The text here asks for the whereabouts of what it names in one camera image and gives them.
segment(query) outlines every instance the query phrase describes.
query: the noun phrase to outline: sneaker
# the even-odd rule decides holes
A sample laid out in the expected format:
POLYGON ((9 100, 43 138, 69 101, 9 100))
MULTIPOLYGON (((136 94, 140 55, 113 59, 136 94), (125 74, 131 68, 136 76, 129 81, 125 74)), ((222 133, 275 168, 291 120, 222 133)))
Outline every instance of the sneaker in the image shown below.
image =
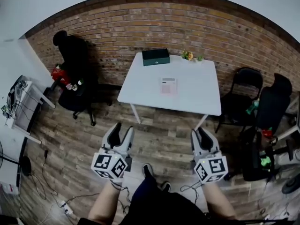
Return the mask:
POLYGON ((152 166, 149 163, 146 163, 142 166, 142 173, 145 178, 148 176, 154 177, 152 166))
POLYGON ((161 185, 161 190, 163 192, 170 192, 171 191, 171 184, 168 181, 164 181, 163 184, 161 185))

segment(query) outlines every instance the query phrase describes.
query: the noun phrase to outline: dark green box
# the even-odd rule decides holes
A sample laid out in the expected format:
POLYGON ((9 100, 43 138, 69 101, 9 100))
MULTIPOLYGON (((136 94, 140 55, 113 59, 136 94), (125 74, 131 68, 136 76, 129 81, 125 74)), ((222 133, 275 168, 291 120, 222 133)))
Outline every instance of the dark green box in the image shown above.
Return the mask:
POLYGON ((170 55, 166 48, 143 51, 142 61, 144 66, 170 63, 170 55))

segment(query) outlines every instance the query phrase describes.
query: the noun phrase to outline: forearm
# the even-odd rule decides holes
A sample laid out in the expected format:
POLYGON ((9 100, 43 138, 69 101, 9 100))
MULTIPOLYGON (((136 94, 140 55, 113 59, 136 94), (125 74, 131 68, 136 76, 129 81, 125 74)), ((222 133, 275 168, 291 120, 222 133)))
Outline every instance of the forearm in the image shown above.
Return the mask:
POLYGON ((233 206, 216 183, 204 184, 202 189, 210 213, 219 218, 236 219, 233 206))
POLYGON ((112 224, 118 206, 119 194, 120 191, 110 181, 107 181, 90 210, 88 219, 103 225, 112 224))

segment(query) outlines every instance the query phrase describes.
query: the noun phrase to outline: floor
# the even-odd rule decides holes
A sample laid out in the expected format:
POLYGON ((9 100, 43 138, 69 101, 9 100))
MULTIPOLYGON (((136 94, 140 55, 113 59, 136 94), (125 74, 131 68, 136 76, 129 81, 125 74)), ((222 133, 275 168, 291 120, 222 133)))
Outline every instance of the floor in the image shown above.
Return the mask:
MULTIPOLYGON (((57 90, 50 96, 50 100, 57 101, 58 94, 57 90)), ((72 112, 57 103, 56 105, 55 109, 43 105, 31 130, 42 144, 28 141, 26 146, 25 153, 31 159, 36 177, 21 177, 20 196, 0 191, 0 206, 4 214, 22 217, 28 225, 69 225, 76 224, 79 218, 87 217, 97 197, 93 194, 101 192, 106 182, 90 170, 92 157, 99 150, 106 131, 118 121, 122 123, 121 136, 130 126, 135 129, 134 144, 130 152, 133 157, 132 170, 125 174, 123 184, 129 188, 130 197, 143 180, 143 163, 148 162, 152 164, 159 182, 168 180, 172 184, 172 192, 179 192, 191 201, 195 200, 193 190, 180 192, 180 187, 198 181, 190 169, 190 161, 193 159, 190 131, 201 115, 137 106, 142 121, 142 124, 137 124, 130 106, 114 99, 110 107, 106 104, 93 105, 97 124, 92 127, 88 114, 82 113, 74 120, 72 112), (49 150, 49 154, 43 175, 58 195, 47 186, 42 176, 45 150, 49 150), (70 201, 68 204, 74 213, 66 217, 56 201, 66 201, 79 195, 93 196, 70 201)), ((217 124, 215 118, 209 117, 203 127, 214 134, 217 124)), ((239 131, 239 127, 223 125, 216 134, 220 147, 237 147, 239 131)), ((231 169, 238 166, 236 157, 228 155, 227 160, 231 169)), ((267 214, 270 214, 270 218, 284 218, 287 216, 286 211, 289 212, 290 219, 295 219, 300 209, 300 189, 283 195, 281 187, 286 178, 298 172, 299 167, 287 168, 280 173, 280 178, 268 184, 264 180, 245 182, 238 175, 230 181, 219 182, 219 185, 236 209, 239 219, 259 219, 267 214)), ((196 205, 207 211, 201 188, 198 188, 198 192, 200 197, 196 205)), ((124 205, 128 205, 126 196, 126 191, 122 191, 120 200, 124 205)), ((114 224, 118 224, 123 217, 123 209, 119 203, 114 224)))

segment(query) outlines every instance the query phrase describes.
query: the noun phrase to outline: brick wall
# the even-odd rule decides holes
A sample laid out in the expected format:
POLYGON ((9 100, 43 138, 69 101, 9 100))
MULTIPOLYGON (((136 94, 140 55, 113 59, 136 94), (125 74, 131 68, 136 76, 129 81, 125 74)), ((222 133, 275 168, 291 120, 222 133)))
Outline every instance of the brick wall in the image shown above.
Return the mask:
POLYGON ((299 43, 265 17, 226 0, 89 0, 38 24, 26 37, 49 71, 63 59, 52 43, 66 30, 86 40, 101 83, 122 84, 135 54, 151 48, 183 49, 216 64, 220 93, 234 71, 261 71, 264 85, 274 73, 300 90, 299 43))

